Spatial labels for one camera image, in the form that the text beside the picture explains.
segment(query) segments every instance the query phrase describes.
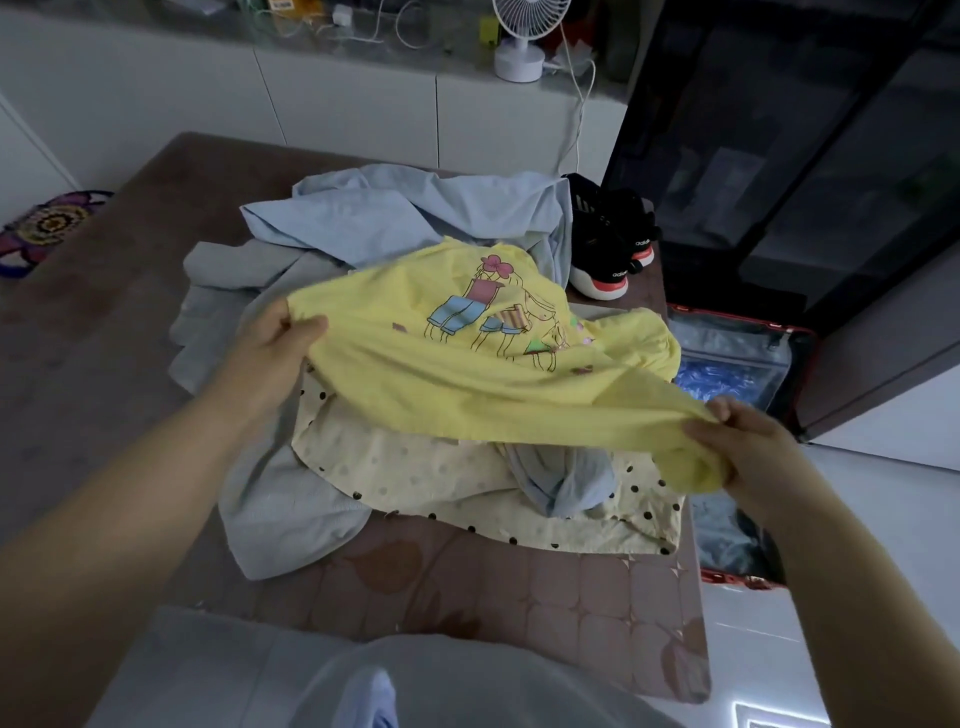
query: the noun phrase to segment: adidas logo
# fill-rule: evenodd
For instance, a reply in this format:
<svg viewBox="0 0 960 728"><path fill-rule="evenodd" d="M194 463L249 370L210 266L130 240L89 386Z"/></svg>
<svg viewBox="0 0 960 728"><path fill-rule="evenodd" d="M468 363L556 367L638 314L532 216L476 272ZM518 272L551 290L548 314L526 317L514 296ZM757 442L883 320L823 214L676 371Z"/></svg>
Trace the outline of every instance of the adidas logo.
<svg viewBox="0 0 960 728"><path fill-rule="evenodd" d="M587 201L584 200L580 195L577 195L577 209L581 212L593 212L593 207L587 204Z"/></svg>

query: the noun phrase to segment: cartoon girl illustration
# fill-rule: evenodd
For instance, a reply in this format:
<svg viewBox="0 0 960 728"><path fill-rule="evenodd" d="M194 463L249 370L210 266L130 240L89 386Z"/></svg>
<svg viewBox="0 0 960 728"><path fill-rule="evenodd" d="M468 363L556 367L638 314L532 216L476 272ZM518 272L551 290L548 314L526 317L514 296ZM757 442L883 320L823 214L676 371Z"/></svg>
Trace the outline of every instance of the cartoon girl illustration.
<svg viewBox="0 0 960 728"><path fill-rule="evenodd" d="M497 347L496 354L513 359L516 355L510 354L510 346L514 343L515 337L521 333L532 331L536 322L543 322L547 326L546 331L542 334L535 334L523 353L533 357L534 366L538 369L553 372L557 369L557 352L569 347L564 328L557 319L557 309L527 290L524 290L523 294L523 306L517 304L512 308L507 308L487 317L471 348L479 350L486 341L488 334L502 333L503 340ZM550 355L546 367L540 360L542 354Z"/></svg>
<svg viewBox="0 0 960 728"><path fill-rule="evenodd" d="M523 279L514 271L514 266L501 260L499 255L480 258L480 265L464 295L450 296L427 318L424 338L443 342L461 328L473 324L490 308L497 291L508 283L523 285Z"/></svg>

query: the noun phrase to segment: electric fan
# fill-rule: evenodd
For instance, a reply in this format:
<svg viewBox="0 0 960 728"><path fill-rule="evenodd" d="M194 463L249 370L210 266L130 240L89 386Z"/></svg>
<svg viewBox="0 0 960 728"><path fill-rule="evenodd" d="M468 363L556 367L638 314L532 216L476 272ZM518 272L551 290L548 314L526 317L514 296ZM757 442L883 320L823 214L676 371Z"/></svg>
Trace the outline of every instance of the electric fan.
<svg viewBox="0 0 960 728"><path fill-rule="evenodd" d="M493 0L505 37L493 55L493 70L505 81L528 84L543 74L543 51L531 40L544 37L564 19L570 0Z"/></svg>

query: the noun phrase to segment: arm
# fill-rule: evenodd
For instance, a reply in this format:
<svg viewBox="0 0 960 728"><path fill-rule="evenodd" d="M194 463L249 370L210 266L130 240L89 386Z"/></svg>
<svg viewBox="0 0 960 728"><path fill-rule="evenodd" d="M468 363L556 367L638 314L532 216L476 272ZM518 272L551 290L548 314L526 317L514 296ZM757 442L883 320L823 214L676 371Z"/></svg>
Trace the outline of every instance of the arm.
<svg viewBox="0 0 960 728"><path fill-rule="evenodd" d="M4 725L79 726L196 539L246 440L290 393L326 319L285 301L195 400L0 550Z"/></svg>
<svg viewBox="0 0 960 728"><path fill-rule="evenodd" d="M960 653L790 433L753 408L709 405L690 437L736 468L728 492L770 530L836 728L960 725Z"/></svg>

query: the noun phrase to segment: fan base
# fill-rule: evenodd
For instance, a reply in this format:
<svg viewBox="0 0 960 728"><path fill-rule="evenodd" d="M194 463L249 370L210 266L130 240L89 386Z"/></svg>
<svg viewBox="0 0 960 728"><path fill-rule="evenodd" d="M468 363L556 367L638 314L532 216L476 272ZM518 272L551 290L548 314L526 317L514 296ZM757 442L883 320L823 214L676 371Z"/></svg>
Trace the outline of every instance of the fan base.
<svg viewBox="0 0 960 728"><path fill-rule="evenodd" d="M493 71L504 81L529 84L543 75L543 51L536 45L517 47L515 38L500 41L493 54Z"/></svg>

